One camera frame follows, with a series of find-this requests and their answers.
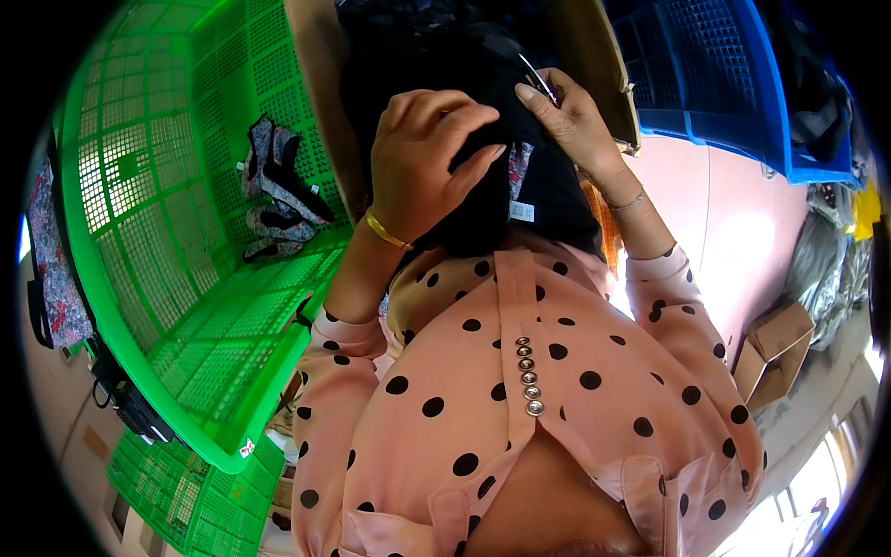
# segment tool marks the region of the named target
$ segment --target black cable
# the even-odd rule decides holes
[[[96,399],[96,385],[99,384],[99,381],[101,381],[101,379],[98,379],[98,378],[95,381],[93,381],[93,402],[95,402],[99,408],[105,408],[106,406],[109,405],[109,402],[111,402],[111,391],[109,390],[109,392],[108,392],[109,397],[105,399],[105,402],[102,404],[99,404],[99,401]]]

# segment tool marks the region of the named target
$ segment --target hand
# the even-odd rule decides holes
[[[453,173],[449,165],[470,133],[498,118],[461,91],[390,99],[372,147],[372,213],[389,233],[414,242],[464,201],[506,145],[483,147]]]
[[[626,165],[594,100],[556,68],[545,68],[538,74],[557,95],[560,108],[525,83],[515,87],[519,101],[535,114],[586,177],[598,187],[607,184]]]

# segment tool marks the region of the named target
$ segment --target woman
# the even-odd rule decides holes
[[[520,101],[597,186],[628,251],[636,322],[595,256],[513,228],[482,258],[406,247],[503,156],[498,112],[458,91],[391,100],[356,228],[298,364],[298,555],[706,555],[756,501],[766,454],[690,262],[588,93],[541,71]],[[404,344],[387,349],[377,309]]]

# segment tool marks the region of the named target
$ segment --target woman's right hand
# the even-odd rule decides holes
[[[525,83],[515,87],[520,102],[535,114],[588,179],[598,188],[609,184],[627,166],[594,100],[556,68],[545,68],[538,74],[557,95],[560,108]]]

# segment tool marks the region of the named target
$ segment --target blue plastic crate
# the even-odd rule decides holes
[[[828,163],[793,150],[780,72],[751,0],[605,5],[643,133],[736,152],[791,184],[853,180],[850,135]]]

